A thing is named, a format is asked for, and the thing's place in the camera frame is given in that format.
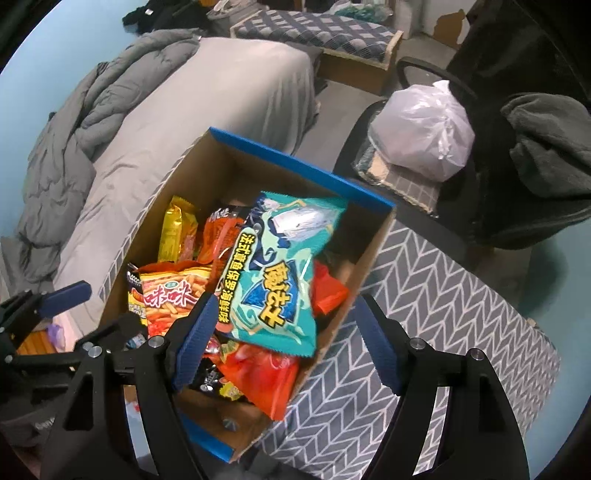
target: gray bed sheet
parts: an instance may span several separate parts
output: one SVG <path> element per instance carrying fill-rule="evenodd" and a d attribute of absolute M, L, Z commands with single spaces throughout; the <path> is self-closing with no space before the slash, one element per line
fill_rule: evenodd
<path fill-rule="evenodd" d="M 55 288 L 79 280 L 93 296 L 69 311 L 83 334 L 97 327 L 97 295 L 147 200 L 209 127 L 291 154 L 316 113 L 306 53 L 262 40 L 203 38 L 198 52 L 127 115 L 95 162 L 96 177 Z"/>

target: chip bag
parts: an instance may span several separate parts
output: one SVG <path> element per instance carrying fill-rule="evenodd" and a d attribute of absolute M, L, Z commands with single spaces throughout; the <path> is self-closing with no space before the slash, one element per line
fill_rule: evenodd
<path fill-rule="evenodd" d="M 212 266 L 208 291 L 215 289 L 249 210 L 249 207 L 226 205 L 213 212 L 205 222 L 203 245 L 197 261 Z"/>
<path fill-rule="evenodd" d="M 186 317 L 205 291 L 210 268 L 192 260 L 146 265 L 138 269 L 144 289 L 148 337 L 166 335 L 173 322 Z"/>
<path fill-rule="evenodd" d="M 329 268 L 314 260 L 312 281 L 312 311 L 314 316 L 328 315 L 347 299 L 349 289 L 339 280 L 330 276 Z"/>
<path fill-rule="evenodd" d="M 127 306 L 128 310 L 139 315 L 142 325 L 147 325 L 146 321 L 146 307 L 144 305 L 144 291 L 142 289 L 142 282 L 138 276 L 138 267 L 133 263 L 127 264 L 126 271 L 127 280 Z"/>
<path fill-rule="evenodd" d="M 200 391 L 208 397 L 231 401 L 246 400 L 244 393 L 224 377 L 217 366 L 208 358 L 203 358 L 199 363 L 197 373 L 189 388 Z"/>
<path fill-rule="evenodd" d="M 217 285 L 217 329 L 289 355 L 314 355 L 313 257 L 329 241 L 346 206 L 340 198 L 263 192 Z"/>
<path fill-rule="evenodd" d="M 296 356 L 230 340 L 219 355 L 209 358 L 271 420 L 283 420 L 298 373 Z"/>
<path fill-rule="evenodd" d="M 158 262 L 181 262 L 193 259 L 197 238 L 195 207 L 174 196 L 164 214 Z"/>

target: wall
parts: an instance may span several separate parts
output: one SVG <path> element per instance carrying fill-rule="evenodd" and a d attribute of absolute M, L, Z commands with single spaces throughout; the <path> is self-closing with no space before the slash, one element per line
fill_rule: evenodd
<path fill-rule="evenodd" d="M 0 235 L 12 235 L 22 212 L 27 157 L 48 114 L 94 65 L 133 42 L 121 18 L 144 3 L 62 0 L 0 73 Z"/>
<path fill-rule="evenodd" d="M 468 34 L 470 24 L 466 20 L 466 14 L 475 1 L 424 0 L 423 31 L 445 45 L 457 48 Z"/>
<path fill-rule="evenodd" d="M 520 311 L 561 356 L 557 382 L 525 437 L 531 477 L 552 460 L 591 395 L 591 222 L 536 245 Z"/>

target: cardboard box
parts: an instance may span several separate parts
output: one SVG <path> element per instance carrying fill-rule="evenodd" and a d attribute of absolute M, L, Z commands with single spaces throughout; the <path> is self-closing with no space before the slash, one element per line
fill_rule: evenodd
<path fill-rule="evenodd" d="M 137 230 L 124 267 L 112 286 L 101 323 L 126 311 L 125 265 L 145 265 L 156 260 L 164 212 L 173 195 L 192 202 L 197 220 L 202 223 L 218 200 L 251 205 L 261 190 L 298 197 L 336 195 L 349 200 L 326 248 L 339 259 L 332 273 L 347 285 L 350 295 L 318 333 L 315 357 L 301 362 L 294 396 L 330 346 L 374 263 L 395 210 L 391 201 L 375 193 L 263 145 L 210 129 L 185 153 Z M 253 405 L 217 400 L 187 389 L 177 395 L 176 403 L 190 438 L 224 460 L 237 459 L 271 424 Z"/>

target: orange snack bag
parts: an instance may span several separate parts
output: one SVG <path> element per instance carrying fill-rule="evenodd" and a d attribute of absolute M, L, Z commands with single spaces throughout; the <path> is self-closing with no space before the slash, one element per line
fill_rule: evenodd
<path fill-rule="evenodd" d="M 172 264 L 161 262 L 138 270 L 144 291 L 148 338 L 166 335 L 173 322 L 186 317 L 205 291 L 211 272 L 188 260 Z"/>
<path fill-rule="evenodd" d="M 208 357 L 271 420 L 283 420 L 299 369 L 298 357 L 234 340 Z"/>
<path fill-rule="evenodd" d="M 311 289 L 314 317 L 328 315 L 343 303 L 348 295 L 349 289 L 339 280 L 330 276 L 329 268 L 318 260 L 314 260 L 314 278 Z"/>
<path fill-rule="evenodd" d="M 226 205 L 213 212 L 203 228 L 203 245 L 197 256 L 201 264 L 211 264 L 208 291 L 213 291 L 228 262 L 236 238 L 250 207 Z"/>

